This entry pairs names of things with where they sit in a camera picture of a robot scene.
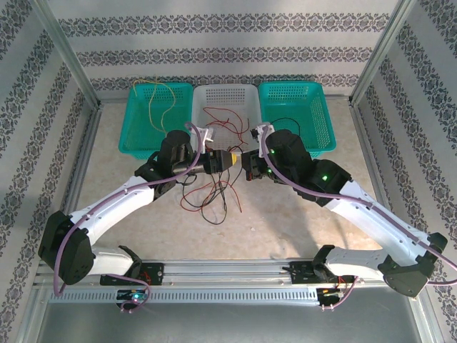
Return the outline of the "teal plastic basket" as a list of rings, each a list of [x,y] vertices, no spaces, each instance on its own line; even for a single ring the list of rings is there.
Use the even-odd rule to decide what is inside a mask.
[[[312,158],[336,148],[323,87],[312,81],[271,81],[258,86],[261,118],[301,137]]]
[[[191,120],[193,87],[188,83],[138,80],[129,92],[119,151],[146,160],[166,134]]]

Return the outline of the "aluminium side rail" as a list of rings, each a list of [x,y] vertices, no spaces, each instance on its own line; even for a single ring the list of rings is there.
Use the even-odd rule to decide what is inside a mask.
[[[353,105],[351,106],[351,113],[360,127],[361,139],[366,146],[365,155],[368,172],[377,201],[408,225],[419,230],[426,229],[421,218],[417,219],[415,214],[410,215],[407,209],[407,203],[403,200],[401,188],[387,155],[386,145],[378,131],[370,106],[363,103],[362,111],[359,111],[358,107]]]
[[[100,113],[100,109],[93,110],[86,121],[79,147],[74,155],[74,164],[65,188],[62,204],[59,210],[54,212],[46,223],[39,253],[40,257],[52,269],[54,269],[56,263],[59,246],[72,226],[68,216],[68,210],[72,210],[75,207],[75,203],[77,203],[79,197],[82,180],[90,158],[90,149],[92,148],[96,129],[99,124]]]

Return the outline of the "aluminium back rail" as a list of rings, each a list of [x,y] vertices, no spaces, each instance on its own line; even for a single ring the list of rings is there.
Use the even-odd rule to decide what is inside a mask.
[[[350,100],[350,96],[345,96],[343,94],[326,94],[325,95],[326,100]],[[100,98],[100,103],[101,104],[125,104],[128,101],[127,96],[121,96],[121,97],[109,97],[109,98]]]

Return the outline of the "grey metal shelf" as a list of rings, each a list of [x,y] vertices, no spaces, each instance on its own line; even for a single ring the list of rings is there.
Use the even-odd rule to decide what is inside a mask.
[[[298,304],[56,303],[33,291],[18,343],[453,343],[427,296],[361,287],[335,310]]]

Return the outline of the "aluminium frame post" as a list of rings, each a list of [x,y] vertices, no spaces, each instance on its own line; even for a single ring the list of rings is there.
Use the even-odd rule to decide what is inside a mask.
[[[360,102],[369,84],[377,73],[379,66],[393,46],[396,36],[417,3],[418,0],[398,0],[397,5],[388,20],[386,28],[383,30],[376,42],[373,52],[370,55],[367,64],[363,68],[350,97],[348,98],[351,106]]]
[[[76,53],[72,49],[64,30],[61,28],[59,21],[51,10],[48,1],[31,0],[31,6],[36,12],[36,15],[38,16],[41,24],[44,26],[44,29],[47,31],[49,37],[53,41],[61,58],[68,66],[86,100],[92,107],[98,107],[100,100],[96,95],[96,91],[89,81],[89,78],[86,75]]]

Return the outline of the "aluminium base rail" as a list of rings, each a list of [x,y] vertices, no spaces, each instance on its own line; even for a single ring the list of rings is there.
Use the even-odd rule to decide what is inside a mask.
[[[292,284],[291,276],[283,270],[290,262],[287,259],[257,260],[168,260],[164,263],[161,286],[155,288],[176,289],[238,289],[238,288],[286,288],[304,287],[305,284]],[[79,283],[67,286],[70,289],[98,288],[100,276],[92,275]],[[334,283],[310,284],[311,286],[333,287]],[[381,280],[360,278],[356,287],[387,287]],[[39,263],[32,282],[32,289],[53,290],[53,271]]]

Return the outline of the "white plastic basket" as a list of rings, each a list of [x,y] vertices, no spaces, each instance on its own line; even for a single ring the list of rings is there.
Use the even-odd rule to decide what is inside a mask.
[[[191,122],[213,128],[206,148],[236,155],[258,148],[251,130],[262,122],[258,90],[250,84],[210,84],[194,89]]]

